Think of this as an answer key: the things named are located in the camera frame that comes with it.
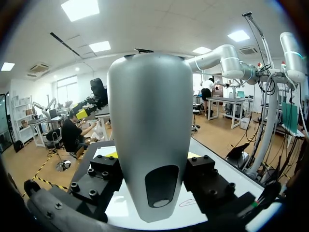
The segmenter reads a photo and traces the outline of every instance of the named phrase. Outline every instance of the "person standing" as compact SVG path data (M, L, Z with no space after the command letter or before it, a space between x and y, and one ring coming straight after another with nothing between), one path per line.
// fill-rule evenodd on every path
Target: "person standing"
M219 82L217 80L216 82L214 79L211 77L207 81L204 81L202 84L202 99L203 99L203 104L204 104L204 109L205 109L205 116L207 116L207 110L208 110L208 101L206 98L211 98L212 97L212 91L214 91L216 84Z

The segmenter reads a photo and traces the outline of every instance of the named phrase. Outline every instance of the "red marking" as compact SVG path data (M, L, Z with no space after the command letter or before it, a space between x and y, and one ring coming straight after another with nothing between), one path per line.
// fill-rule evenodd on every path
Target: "red marking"
M182 202L179 204L179 207L184 207L192 204L196 204L197 202L193 199L186 200L185 202Z

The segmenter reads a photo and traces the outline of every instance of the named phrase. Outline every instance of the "glass door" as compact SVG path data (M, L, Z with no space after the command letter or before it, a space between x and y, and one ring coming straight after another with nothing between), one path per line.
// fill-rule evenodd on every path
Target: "glass door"
M6 98L2 94L0 95L0 153L12 145L6 114Z

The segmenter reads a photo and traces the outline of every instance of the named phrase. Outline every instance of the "ceiling light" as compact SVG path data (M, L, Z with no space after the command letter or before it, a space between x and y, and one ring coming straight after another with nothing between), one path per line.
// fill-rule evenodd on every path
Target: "ceiling light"
M69 0L61 7L71 22L100 13L97 0Z
M12 70L12 68L14 67L14 63L7 63L7 62L5 62L4 64L3 64L3 66L2 66L2 68L1 68L1 71L3 72L3 71L10 71L10 70Z
M210 52L210 51L211 51L211 49L206 48L206 47L199 47L199 48L193 50L193 52L199 53L199 54L205 54L205 53Z
M232 34L229 34L228 37L236 42L250 39L249 35L247 35L247 33L245 33L243 30L233 32Z
M108 41L93 43L90 44L89 47L93 52L107 51L111 49L110 43Z

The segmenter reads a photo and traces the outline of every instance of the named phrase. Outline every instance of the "white ceiling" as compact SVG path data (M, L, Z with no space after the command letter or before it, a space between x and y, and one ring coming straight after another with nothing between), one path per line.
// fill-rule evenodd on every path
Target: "white ceiling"
M51 66L50 74L41 80L53 82L54 75L63 78L76 74L75 67L80 67L79 73L109 67L120 55L92 58L134 53L135 47L196 55L192 51L200 46L214 49L225 43L236 48L253 45L255 39L241 16L247 11L253 12L272 56L283 57L279 36L287 27L275 8L262 0L98 0L99 14L75 22L70 22L62 10L64 2L40 1L28 13L11 39L4 59L16 65L11 72L0 72L0 86L10 78L25 78L27 70L38 62ZM237 43L227 37L240 29L250 36L249 40ZM50 32L81 57L60 44ZM88 45L101 41L109 41L111 50L91 53Z

